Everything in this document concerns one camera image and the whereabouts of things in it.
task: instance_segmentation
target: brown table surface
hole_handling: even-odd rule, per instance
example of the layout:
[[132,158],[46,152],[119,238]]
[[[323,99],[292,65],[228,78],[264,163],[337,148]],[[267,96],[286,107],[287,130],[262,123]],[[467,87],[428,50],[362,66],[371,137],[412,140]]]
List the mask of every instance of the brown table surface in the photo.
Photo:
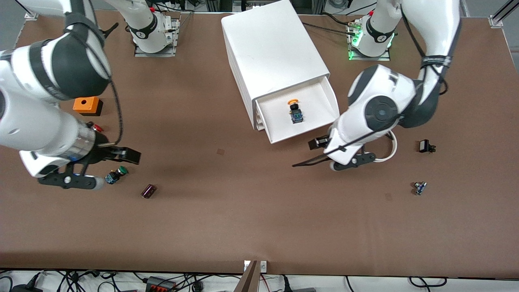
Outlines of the brown table surface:
[[[103,28],[123,23],[116,12],[97,14]],[[39,185],[15,150],[0,148],[0,267],[238,273],[243,260],[260,259],[269,273],[519,277],[519,78],[501,30],[463,19],[434,118],[397,127],[391,160],[332,172],[291,167],[321,153],[307,141],[325,127],[274,145],[253,131],[228,64],[224,16],[192,15],[174,58],[134,58],[123,25],[108,38],[121,145],[142,152],[115,185]],[[341,29],[327,17],[302,18]],[[29,21],[18,45],[58,37],[62,27],[62,19]],[[416,77],[420,58],[398,31],[383,65]],[[348,61],[343,35],[308,32],[343,112],[351,83],[373,62]],[[102,116],[82,118],[115,139],[112,93],[101,97]],[[418,153],[422,139],[438,151]],[[382,156],[391,146],[379,139],[367,148]],[[89,174],[117,166],[99,163]],[[423,196],[413,195],[416,181],[428,183]],[[158,191],[145,200],[149,183]]]

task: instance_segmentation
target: white cable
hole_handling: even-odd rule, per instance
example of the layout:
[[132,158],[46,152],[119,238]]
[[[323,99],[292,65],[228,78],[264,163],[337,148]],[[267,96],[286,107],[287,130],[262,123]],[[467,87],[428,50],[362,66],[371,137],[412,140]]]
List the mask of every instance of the white cable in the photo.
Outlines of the white cable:
[[393,143],[393,149],[391,150],[391,154],[389,154],[389,156],[386,158],[376,158],[375,161],[373,161],[373,162],[384,162],[386,160],[389,160],[397,152],[397,148],[398,148],[397,137],[394,135],[392,130],[389,130],[389,134],[391,135],[391,138],[392,138],[391,142]]

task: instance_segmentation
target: white robotic arm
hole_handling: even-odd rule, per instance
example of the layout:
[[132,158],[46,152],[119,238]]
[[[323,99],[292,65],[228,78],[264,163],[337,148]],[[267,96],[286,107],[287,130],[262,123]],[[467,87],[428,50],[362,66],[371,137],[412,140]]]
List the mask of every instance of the white robotic arm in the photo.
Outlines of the white robotic arm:
[[348,110],[330,127],[328,135],[309,142],[311,149],[325,148],[324,155],[294,166],[313,165],[321,158],[332,159],[333,170],[378,162],[373,153],[358,151],[367,142],[387,134],[391,134],[395,145],[391,129],[396,125],[410,128],[426,123],[435,112],[452,59],[461,28],[459,15],[457,0],[379,0],[373,15],[361,19],[357,49],[367,56],[383,54],[404,17],[406,26],[408,21],[413,24],[427,45],[423,52],[415,43],[422,56],[418,79],[382,65],[364,70],[350,88]]
[[[54,40],[0,52],[0,144],[20,150],[29,173],[42,184],[96,189],[86,176],[102,160],[139,163],[129,148],[98,147],[108,139],[58,108],[58,102],[101,94],[111,81],[104,35],[89,0],[63,0],[64,34]],[[57,9],[50,5],[48,11]],[[74,164],[82,164],[79,174]],[[62,166],[65,172],[58,172]]]

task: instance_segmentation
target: cable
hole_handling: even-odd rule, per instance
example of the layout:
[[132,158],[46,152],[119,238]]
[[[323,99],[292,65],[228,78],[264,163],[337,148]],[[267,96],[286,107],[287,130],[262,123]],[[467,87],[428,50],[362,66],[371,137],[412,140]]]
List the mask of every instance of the cable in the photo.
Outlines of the cable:
[[[375,3],[371,3],[371,4],[369,4],[369,5],[366,5],[366,6],[364,6],[364,7],[361,7],[361,8],[359,8],[359,9],[355,9],[354,11],[350,11],[350,12],[344,14],[344,15],[345,15],[345,16],[346,16],[346,15],[350,15],[350,14],[352,14],[352,13],[354,13],[354,12],[357,12],[357,11],[362,10],[362,9],[364,9],[364,8],[368,8],[368,7],[373,6],[373,5],[375,5],[375,4],[377,4],[377,3],[376,3],[376,2],[375,2]],[[334,14],[337,15],[338,13],[341,13],[341,12],[343,12],[343,11],[346,10],[346,9],[347,9],[347,8],[344,8],[343,10],[341,10],[341,11],[339,11],[339,12],[336,12],[336,13],[334,13]]]
[[267,280],[263,275],[261,275],[261,278],[263,279],[263,283],[265,283],[265,287],[267,287],[267,292],[270,292],[270,288],[268,288]]
[[391,154],[389,154],[389,156],[385,157],[385,158],[375,158],[375,160],[373,162],[384,162],[384,161],[387,161],[387,160],[390,160],[394,154],[397,152],[397,148],[398,148],[398,142],[397,142],[397,137],[395,136],[395,134],[393,133],[392,130],[389,130],[389,139],[391,139],[391,143],[393,144],[393,149],[391,149]]
[[2,277],[0,277],[0,280],[2,280],[2,279],[8,279],[9,280],[9,282],[10,282],[10,284],[9,284],[9,292],[11,292],[11,290],[12,290],[12,278],[9,277],[9,276],[2,276]]
[[112,80],[112,76],[109,74],[108,69],[105,67],[103,62],[101,62],[101,58],[98,56],[98,54],[92,49],[92,47],[87,42],[85,42],[81,38],[79,38],[76,35],[76,32],[74,32],[72,30],[69,30],[69,29],[64,29],[63,32],[64,33],[66,33],[66,32],[70,33],[70,35],[73,38],[75,38],[76,41],[78,41],[80,44],[82,44],[85,49],[89,49],[90,50],[90,52],[94,55],[94,57],[97,60],[97,62],[101,65],[101,68],[103,69],[104,74],[106,74],[106,76],[108,78],[108,83],[110,83],[110,85],[112,87],[112,92],[114,93],[115,108],[117,109],[117,117],[119,119],[119,135],[117,137],[117,140],[115,140],[115,142],[99,144],[98,147],[103,148],[103,147],[115,146],[115,145],[119,144],[119,142],[121,142],[122,132],[124,130],[124,124],[123,124],[123,121],[122,121],[122,110],[121,110],[121,104],[119,102],[119,94],[117,94],[117,89],[115,87],[114,81]]
[[313,28],[318,28],[318,29],[322,29],[322,30],[326,30],[326,31],[332,31],[332,32],[338,32],[338,33],[344,33],[344,34],[347,34],[347,35],[352,35],[354,36],[355,34],[352,33],[352,32],[345,32],[345,31],[338,31],[338,30],[334,30],[334,29],[329,29],[329,28],[324,28],[322,26],[318,26],[318,25],[314,25],[314,24],[310,24],[310,23],[306,23],[306,22],[302,22],[302,24],[304,25],[307,25],[307,26],[311,26]]
[[155,0],[148,0],[148,1],[150,1],[151,3],[153,3],[153,4],[157,5],[157,6],[161,6],[163,8],[170,9],[170,10],[195,12],[194,10],[191,10],[191,9],[176,9],[176,8],[168,7],[168,6],[164,5],[164,4],[159,4],[158,1],[155,1]]
[[114,286],[114,284],[112,284],[112,282],[108,282],[108,281],[105,281],[105,282],[103,282],[103,283],[99,284],[99,286],[98,286],[98,292],[99,292],[99,289],[101,288],[101,286],[102,286],[103,284],[110,284],[110,285],[112,285],[112,286],[113,286],[113,288],[114,288],[114,292],[116,292],[116,291],[117,291],[117,290],[115,289],[115,286]]
[[333,21],[339,23],[339,24],[342,24],[342,25],[348,25],[347,22],[342,22],[340,20],[338,20],[337,18],[335,18],[335,16],[331,15],[330,13],[328,12],[322,12],[321,15],[326,15],[326,16],[329,16],[331,19],[333,19]]
[[287,278],[286,275],[282,275],[282,276],[283,276],[283,280],[285,281],[285,290],[284,290],[284,292],[292,292],[292,288],[290,287],[289,279]]
[[345,277],[346,277],[346,283],[348,283],[348,288],[350,289],[351,292],[355,292],[355,291],[353,291],[353,288],[351,288],[350,279],[348,278],[348,276],[345,276]]
[[141,280],[142,282],[144,282],[144,278],[139,277],[139,275],[137,275],[137,273],[135,273],[135,272],[132,272],[132,273],[133,273],[137,278],[139,278],[139,280]]
[[[413,282],[413,278],[418,278],[418,279],[420,279],[420,281],[422,281],[423,285],[415,284],[415,282]],[[424,278],[422,278],[422,277],[419,277],[419,276],[411,276],[411,277],[409,277],[409,282],[411,283],[411,285],[413,285],[413,286],[415,286],[415,287],[418,287],[418,288],[426,288],[426,289],[427,289],[427,292],[431,292],[431,288],[438,288],[438,287],[445,286],[445,284],[447,284],[447,278],[442,278],[442,279],[443,279],[443,282],[442,282],[442,283],[439,283],[439,284],[436,284],[436,285],[431,285],[431,284],[427,284],[427,282],[425,282]]]
[[[402,9],[402,4],[400,4],[400,11],[402,12],[402,20],[404,21],[404,25],[405,25],[405,28],[407,29],[407,31],[409,32],[409,35],[411,36],[411,39],[413,40],[413,43],[415,44],[415,47],[416,49],[418,50],[418,53],[420,54],[420,57],[424,58],[425,57],[425,52],[424,50],[420,47],[420,44],[418,43],[418,41],[416,40],[416,37],[415,35],[413,34],[413,31],[411,30],[411,27],[409,26],[409,22],[407,20],[407,17],[405,16],[404,14],[404,10]],[[436,69],[434,68],[434,65],[433,64],[429,64],[429,65],[425,65],[423,68],[425,67],[429,67],[437,76],[438,76],[438,80],[440,81],[441,84],[443,84],[444,86],[444,89],[442,92],[438,93],[438,95],[444,95],[447,93],[447,91],[449,90],[449,84],[447,83],[447,81],[443,78],[442,74],[439,73],[438,71],[436,71]],[[424,79],[425,79],[425,76],[427,74],[427,69],[425,70],[425,73],[424,73]]]
[[346,144],[344,144],[344,145],[342,145],[342,146],[339,146],[339,147],[333,149],[332,151],[326,152],[325,154],[321,154],[321,155],[318,155],[318,156],[316,156],[316,157],[314,157],[314,158],[310,158],[310,159],[308,159],[308,160],[305,160],[305,161],[303,161],[303,162],[300,162],[300,163],[297,163],[297,164],[293,164],[292,167],[299,167],[299,166],[312,166],[312,165],[315,165],[315,164],[318,164],[318,163],[321,163],[321,162],[328,161],[328,160],[330,160],[330,158],[328,157],[329,154],[332,154],[332,153],[334,153],[334,152],[336,152],[336,151],[342,150],[342,149],[344,149],[345,147],[348,147],[348,146],[350,146],[350,145],[352,145],[352,144],[355,144],[355,143],[357,143],[357,142],[359,142],[359,141],[361,141],[361,140],[363,140],[363,139],[365,139],[365,138],[367,138],[367,137],[373,135],[374,133],[380,132],[380,131],[382,131],[382,130],[388,128],[388,127],[390,127],[391,125],[393,125],[394,123],[396,123],[397,121],[399,121],[401,118],[402,118],[402,116],[400,116],[400,115],[396,115],[395,118],[392,119],[391,122],[389,122],[389,123],[383,125],[381,128],[379,128],[379,129],[377,129],[377,130],[373,130],[373,131],[367,133],[366,135],[364,135],[364,136],[362,136],[362,137],[360,137],[360,138],[357,138],[357,139],[355,139],[355,140],[353,140],[353,141],[351,141],[351,142],[348,142],[348,143],[346,143]]
[[20,5],[20,7],[23,8],[23,10],[25,10],[25,12],[27,12],[28,15],[32,15],[32,12],[30,12],[25,6],[23,6],[20,2],[18,2],[18,0],[15,0],[16,3],[18,3],[18,5]]
[[122,292],[121,289],[119,289],[119,287],[117,287],[117,284],[115,284],[114,277],[112,277],[112,283],[114,284],[114,288],[117,290],[117,292]]

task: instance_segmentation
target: orange button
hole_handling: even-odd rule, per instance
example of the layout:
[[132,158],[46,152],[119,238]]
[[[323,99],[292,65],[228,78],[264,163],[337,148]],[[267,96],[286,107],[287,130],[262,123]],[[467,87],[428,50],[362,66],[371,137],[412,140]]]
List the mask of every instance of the orange button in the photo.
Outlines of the orange button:
[[100,116],[103,108],[103,101],[97,96],[79,97],[74,101],[72,109],[85,116]]

